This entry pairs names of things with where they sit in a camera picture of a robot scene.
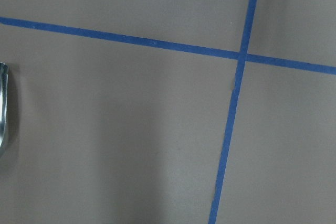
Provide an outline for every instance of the blue tape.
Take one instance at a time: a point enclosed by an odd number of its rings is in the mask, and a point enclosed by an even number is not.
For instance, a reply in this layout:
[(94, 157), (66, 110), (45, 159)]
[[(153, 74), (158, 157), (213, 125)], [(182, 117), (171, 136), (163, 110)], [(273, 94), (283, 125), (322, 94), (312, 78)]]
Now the blue tape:
[(279, 66), (279, 67), (295, 68), (295, 69), (301, 69), (301, 70), (319, 72), (319, 73), (336, 74), (336, 67), (319, 65), (319, 64), (311, 64), (311, 63), (296, 61), (296, 60), (285, 60), (285, 59), (279, 59), (279, 58), (274, 58), (274, 57), (250, 55), (250, 54), (247, 55), (246, 60), (250, 62), (268, 64), (268, 65)]
[(10, 26), (24, 27), (24, 28), (44, 30), (44, 31), (52, 31), (55, 33), (71, 34), (71, 35), (77, 35), (77, 36), (83, 36), (83, 37), (89, 37), (89, 38), (95, 38), (95, 39), (112, 40), (112, 41), (129, 43), (129, 44), (134, 44), (134, 45), (163, 48), (163, 49), (175, 50), (175, 51), (181, 51), (181, 52), (190, 52), (190, 53), (199, 54), (199, 55), (209, 55), (209, 56), (228, 58), (228, 59), (234, 59), (234, 60), (238, 59), (238, 53), (233, 52), (233, 51), (193, 46), (193, 45), (180, 44), (180, 43), (155, 40), (155, 39), (140, 38), (140, 37), (134, 37), (134, 36), (121, 35), (121, 34), (113, 34), (113, 33), (107, 33), (103, 31), (95, 31), (95, 30), (88, 30), (88, 29), (82, 29), (82, 28), (46, 24), (46, 23), (33, 22), (33, 21), (27, 21), (27, 20), (22, 20), (22, 19), (6, 18), (6, 17), (0, 17), (0, 23), (4, 25), (10, 25)]
[(219, 201), (221, 199), (226, 163), (227, 163), (227, 158), (228, 158), (228, 153), (229, 153), (229, 148), (230, 148), (230, 143), (231, 143), (231, 138), (232, 138), (232, 132), (233, 132), (234, 123), (235, 123), (240, 87), (241, 87), (241, 82), (243, 80), (247, 49), (248, 49), (248, 45), (250, 41), (256, 4), (257, 4), (257, 0), (248, 1), (247, 13), (246, 13), (245, 24), (244, 24), (244, 31), (243, 31), (243, 35), (241, 38), (240, 52), (239, 52), (238, 63), (237, 63), (237, 68), (236, 68), (235, 88), (231, 94), (231, 101), (230, 101), (230, 106), (229, 106), (229, 111), (228, 111), (228, 116), (227, 116), (227, 121), (226, 121), (226, 127), (225, 127), (225, 133), (224, 133), (223, 147), (222, 147), (222, 152), (220, 155), (221, 157), (219, 159), (219, 165), (218, 165), (218, 172), (217, 172), (217, 178), (216, 178), (216, 184), (215, 184), (215, 195), (214, 195), (214, 199), (212, 201), (211, 209), (210, 209), (209, 222), (208, 222), (209, 224), (215, 224), (216, 219), (217, 219)]

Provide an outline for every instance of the blue line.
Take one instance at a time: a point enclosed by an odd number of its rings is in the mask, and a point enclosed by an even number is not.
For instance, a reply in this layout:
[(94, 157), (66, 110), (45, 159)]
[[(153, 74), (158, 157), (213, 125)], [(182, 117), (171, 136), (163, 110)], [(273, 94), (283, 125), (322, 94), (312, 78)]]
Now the blue line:
[(319, 64), (311, 64), (308, 62), (296, 61), (296, 60), (285, 60), (274, 57), (260, 56), (260, 55), (247, 55), (247, 61), (268, 64), (279, 67), (286, 68), (295, 68), (312, 72), (319, 73), (328, 73), (336, 75), (336, 67), (319, 65)]
[(107, 33), (103, 31), (88, 30), (82, 28), (46, 24), (40, 22), (27, 21), (22, 19), (0, 17), (0, 23), (9, 26), (24, 27), (36, 30), (52, 31), (55, 33), (71, 34), (95, 39), (112, 40), (117, 42), (129, 43), (134, 45), (163, 48), (168, 50), (190, 52), (199, 55), (209, 55), (228, 59), (238, 59), (238, 53), (233, 51), (180, 44), (162, 40), (140, 38), (121, 34)]
[(219, 201), (221, 199), (226, 163), (227, 163), (227, 158), (228, 158), (228, 153), (229, 153), (229, 148), (230, 148), (230, 142), (232, 138), (233, 127), (235, 123), (235, 117), (236, 117), (236, 111), (237, 111), (237, 105), (238, 105), (238, 99), (239, 99), (239, 93), (240, 93), (240, 86), (243, 80), (247, 49), (248, 49), (248, 45), (250, 41), (256, 4), (257, 4), (257, 0), (248, 1), (244, 31), (243, 31), (243, 35), (241, 38), (240, 52), (238, 56), (238, 63), (237, 63), (237, 69), (236, 69), (236, 75), (235, 75), (235, 88), (231, 94), (231, 101), (230, 101), (230, 106), (229, 106), (229, 111), (228, 111), (228, 116), (227, 116), (227, 121), (226, 121), (226, 127), (225, 127), (225, 133), (224, 133), (223, 148), (222, 148), (222, 153), (220, 155), (221, 157), (219, 159), (219, 165), (218, 165), (218, 172), (217, 172), (216, 185), (215, 185), (215, 195), (214, 195), (214, 199), (211, 204), (211, 210), (210, 210), (210, 215), (209, 215), (209, 224), (215, 224), (216, 219), (217, 219)]

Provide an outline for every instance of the gray surface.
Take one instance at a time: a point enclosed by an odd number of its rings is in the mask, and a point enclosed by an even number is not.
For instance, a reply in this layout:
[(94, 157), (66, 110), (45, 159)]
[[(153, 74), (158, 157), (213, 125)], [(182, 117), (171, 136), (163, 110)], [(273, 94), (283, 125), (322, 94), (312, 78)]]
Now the gray surface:
[(249, 52), (336, 66), (336, 0), (258, 0)]
[(0, 15), (238, 51), (247, 1), (0, 0)]
[(217, 223), (336, 222), (336, 77), (248, 63)]
[(206, 223), (236, 61), (1, 26), (2, 223)]

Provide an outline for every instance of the silver object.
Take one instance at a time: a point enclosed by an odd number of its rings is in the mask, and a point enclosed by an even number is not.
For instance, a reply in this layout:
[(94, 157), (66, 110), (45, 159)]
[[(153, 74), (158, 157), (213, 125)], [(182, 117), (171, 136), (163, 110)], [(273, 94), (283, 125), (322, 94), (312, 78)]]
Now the silver object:
[(7, 134), (7, 84), (8, 66), (0, 63), (0, 156), (5, 151), (8, 142)]

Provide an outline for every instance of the horizontal blue line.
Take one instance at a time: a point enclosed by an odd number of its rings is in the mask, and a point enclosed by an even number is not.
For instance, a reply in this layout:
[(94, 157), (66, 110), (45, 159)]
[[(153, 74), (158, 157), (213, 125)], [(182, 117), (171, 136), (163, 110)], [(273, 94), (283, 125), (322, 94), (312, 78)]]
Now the horizontal blue line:
[(95, 39), (111, 40), (111, 41), (134, 44), (134, 45), (163, 48), (163, 49), (175, 50), (175, 51), (181, 51), (181, 52), (190, 52), (190, 53), (199, 54), (199, 55), (209, 55), (209, 56), (228, 58), (228, 59), (234, 59), (234, 60), (238, 59), (238, 53), (233, 52), (233, 51), (193, 46), (193, 45), (180, 44), (180, 43), (155, 40), (155, 39), (140, 38), (140, 37), (127, 36), (127, 35), (122, 35), (122, 34), (113, 34), (113, 33), (107, 33), (103, 31), (95, 31), (95, 30), (88, 30), (88, 29), (82, 29), (82, 28), (53, 25), (53, 24), (46, 24), (46, 23), (33, 22), (33, 21), (14, 19), (14, 18), (5, 18), (5, 17), (0, 17), (0, 23), (4, 25), (9, 25), (9, 26), (17, 26), (17, 27), (36, 29), (36, 30), (52, 31), (55, 33), (71, 34), (71, 35), (77, 35), (77, 36), (83, 36), (83, 37), (89, 37), (89, 38), (95, 38)]
[(260, 56), (260, 55), (247, 55), (247, 61), (262, 63), (267, 65), (285, 67), (285, 68), (295, 68), (312, 72), (319, 73), (328, 73), (336, 75), (336, 67), (320, 65), (320, 64), (312, 64), (308, 62), (296, 61), (296, 60), (286, 60), (274, 57)]
[[(106, 33), (103, 31), (95, 31), (95, 30), (88, 30), (88, 29), (82, 29), (82, 28), (74, 28), (74, 27), (68, 27), (68, 26), (60, 26), (60, 25), (53, 25), (53, 24), (47, 24), (47, 23), (33, 22), (33, 21), (22, 20), (22, 19), (0, 17), (0, 23), (4, 25), (9, 25), (9, 26), (17, 26), (17, 27), (23, 27), (23, 28), (36, 29), (36, 30), (52, 31), (54, 33), (62, 33), (62, 34), (70, 34), (70, 35), (76, 35), (76, 36), (82, 36), (82, 37), (111, 40), (111, 41), (134, 44), (134, 45), (157, 47), (157, 48), (163, 48), (163, 49), (168, 49), (168, 50), (190, 52), (193, 54), (215, 56), (215, 57), (234, 59), (234, 60), (238, 60), (238, 55), (239, 55), (238, 52), (222, 50), (222, 49), (192, 46), (192, 45), (180, 44), (180, 43), (174, 43), (174, 42), (168, 42), (168, 41), (162, 41), (162, 40)], [(280, 58), (274, 58), (274, 57), (251, 55), (251, 54), (247, 54), (246, 61), (273, 65), (273, 66), (295, 68), (295, 69), (301, 69), (301, 70), (306, 70), (306, 71), (336, 74), (336, 67), (319, 65), (319, 64), (311, 64), (311, 63), (302, 62), (302, 61), (286, 60), (286, 59), (280, 59)]]

